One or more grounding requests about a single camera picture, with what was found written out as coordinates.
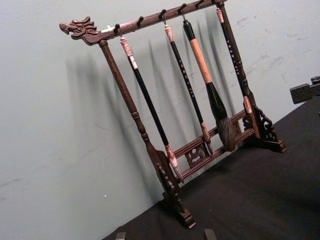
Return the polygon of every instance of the painted wall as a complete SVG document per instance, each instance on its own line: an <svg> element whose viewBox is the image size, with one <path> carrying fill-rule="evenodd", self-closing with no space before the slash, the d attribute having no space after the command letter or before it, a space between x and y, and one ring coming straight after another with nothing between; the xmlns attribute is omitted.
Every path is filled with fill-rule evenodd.
<svg viewBox="0 0 320 240"><path fill-rule="evenodd" d="M318 0L226 4L258 106L274 122L291 112L289 89L319 75ZM0 238L100 240L162 199L143 141L98 46L59 23L91 16L98 30L173 8L181 0L0 1ZM242 108L215 8L187 15L228 112ZM169 24L203 118L215 126L182 29ZM200 135L163 24L128 34L174 149ZM119 39L110 42L156 148L164 150ZM217 61L223 66L219 72ZM181 160L182 168L187 167Z"/></svg>

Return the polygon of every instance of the calligraphy brush rack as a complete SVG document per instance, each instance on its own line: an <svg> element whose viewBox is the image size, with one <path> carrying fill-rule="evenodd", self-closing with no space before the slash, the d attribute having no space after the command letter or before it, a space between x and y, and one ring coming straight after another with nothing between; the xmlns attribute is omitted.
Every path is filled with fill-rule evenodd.
<svg viewBox="0 0 320 240"><path fill-rule="evenodd" d="M226 10L224 8L224 2L226 1L227 0L200 0L189 4L184 3L183 6L167 10L165 12L165 19L169 20L178 17L182 12L182 8L183 13L188 14L213 5L216 5L217 8L219 6L219 8L222 9L222 12L226 14ZM163 21L163 13L164 12L162 11L162 13L159 12L150 16L141 16L137 20L123 24L116 24L114 27L110 27L109 29L102 31L97 31L97 27L94 25L94 22L90 20L89 16L87 16L84 20L72 20L69 24L60 23L59 27L66 34L73 33L71 35L71 38L74 40L82 39L87 45L90 46L99 44L115 78L121 95L126 103L126 106L131 113L133 120L135 121L136 127L141 135L142 140L145 143L146 151L153 164L156 175L164 189L163 196L165 199L167 199L175 212L181 217L186 226L191 229L193 226L195 226L196 222L188 209L183 206L182 200L180 198L181 189L179 184L183 180L192 176L197 171L203 169L214 159L224 154L226 150L224 147L221 147L210 154L210 152L206 148L204 138L201 136L197 137L188 144L173 151L177 159L185 156L189 165L189 168L182 172L182 179L175 176L170 166L168 156L163 151L155 149L155 147L152 145L147 130L140 119L140 115L136 108L136 105L131 97L131 94L126 86L126 83L108 45L108 40L120 37L131 32L137 32L142 28L161 23ZM225 24L225 22L229 24L228 19L222 19L222 15L219 17L219 19L221 24ZM227 43L231 36L233 40L230 39L230 41L234 42L233 45L235 45L233 34L230 35L231 27L226 25L225 29L224 27L222 28L224 34L229 33L229 35L225 35ZM231 44L229 45L229 48L233 49L234 51L238 51L238 48L236 46L231 46ZM246 144L248 146L255 146L258 148L269 149L273 152L283 153L286 150L286 146L282 140L278 139L277 134L274 131L272 121L267 118L262 110L257 107L254 95L248 86L248 81L243 70L240 55L235 57L235 59L233 60L233 64L244 97L244 110L238 112L230 118L235 131L236 144ZM241 120L244 126L243 131L241 130L239 125L239 121ZM210 138L218 134L218 130L216 127L209 130L208 132Z"/></svg>

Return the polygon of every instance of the black table surface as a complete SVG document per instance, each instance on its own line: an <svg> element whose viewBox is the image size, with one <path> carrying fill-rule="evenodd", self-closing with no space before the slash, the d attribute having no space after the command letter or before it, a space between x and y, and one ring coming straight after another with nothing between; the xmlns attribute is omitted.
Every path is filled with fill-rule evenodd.
<svg viewBox="0 0 320 240"><path fill-rule="evenodd" d="M287 152L240 148L186 184L184 206L196 221L185 228L162 200L119 227L126 240L320 240L320 99L274 125Z"/></svg>

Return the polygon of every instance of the brush tip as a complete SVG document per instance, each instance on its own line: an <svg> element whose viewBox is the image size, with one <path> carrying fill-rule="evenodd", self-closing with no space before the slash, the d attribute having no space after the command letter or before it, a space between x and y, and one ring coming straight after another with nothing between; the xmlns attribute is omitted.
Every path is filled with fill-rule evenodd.
<svg viewBox="0 0 320 240"><path fill-rule="evenodd" d="M230 118L226 117L216 121L216 128L225 150L233 152L236 149L236 133Z"/></svg>

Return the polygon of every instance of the horizontal wooden bar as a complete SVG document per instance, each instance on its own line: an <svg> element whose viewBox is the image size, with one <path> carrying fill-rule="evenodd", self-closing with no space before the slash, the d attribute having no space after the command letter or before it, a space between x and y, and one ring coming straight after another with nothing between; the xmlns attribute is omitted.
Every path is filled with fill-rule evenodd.
<svg viewBox="0 0 320 240"><path fill-rule="evenodd" d="M233 117L231 117L231 122L234 124L237 121L243 119L245 116L246 116L246 112L244 110L242 110L241 112L239 112L236 115L234 115ZM210 138L212 138L216 134L218 134L218 130L217 130L216 127L209 131ZM183 146L183 147L179 148L178 150L176 150L174 152L175 157L179 158L179 157L185 155L190 150L192 150L195 147L199 146L203 141L204 140L203 140L202 136L197 137L195 140L189 142L185 146Z"/></svg>
<svg viewBox="0 0 320 240"><path fill-rule="evenodd" d="M238 136L235 140L236 144L241 143L243 140L249 138L250 136L254 135L255 131L250 128L246 131L244 131L240 136ZM186 178L189 178L191 175L193 175L194 173L196 173L197 171L199 171L200 169L204 168L205 166L207 166L209 163L211 163L214 159L220 157L222 154L224 154L226 152L225 148L222 146L220 147L218 150L214 151L212 156L209 156L207 159L204 159L202 162L200 162L198 165L196 165L193 168L189 168L187 170L185 170L182 173L182 178L183 180L185 180Z"/></svg>
<svg viewBox="0 0 320 240"><path fill-rule="evenodd" d="M185 8L183 8L183 13L188 14L213 5L215 5L214 0L204 0L203 2L198 0L186 4ZM165 20L178 17L180 15L178 12L180 8L181 6L178 6L167 10L164 14ZM106 29L102 31L96 31L97 27L94 26L94 22L90 20L89 16L87 16L84 20L72 20L70 24L60 23L59 26L60 29L66 34L69 34L70 32L74 33L71 35L74 40L82 39L88 45L95 45L102 40L110 40L118 37L120 35L120 32L122 35L125 35L131 32L135 32L139 29L143 29L160 23L162 22L162 19L159 18L160 13L161 12L145 16L143 17L142 21L141 18L138 18L136 20L120 24L120 30L118 30L117 32L114 31L115 27L111 27L109 30Z"/></svg>

